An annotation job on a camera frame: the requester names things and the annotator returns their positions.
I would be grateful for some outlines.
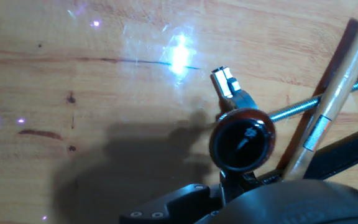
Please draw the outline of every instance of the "round knob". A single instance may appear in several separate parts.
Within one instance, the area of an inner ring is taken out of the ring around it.
[[[224,114],[211,135],[209,153],[222,170],[250,172],[271,155],[275,128],[269,116],[243,108]]]

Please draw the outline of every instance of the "wooden table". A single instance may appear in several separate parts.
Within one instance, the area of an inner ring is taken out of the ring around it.
[[[210,71],[230,66],[266,112],[295,103],[324,89],[351,18],[358,1],[0,0],[0,223],[115,223],[215,184],[209,131],[193,128],[219,113]],[[257,174],[290,151],[301,118],[276,124]],[[355,131],[358,93],[323,146]],[[358,165],[330,180],[358,189]]]

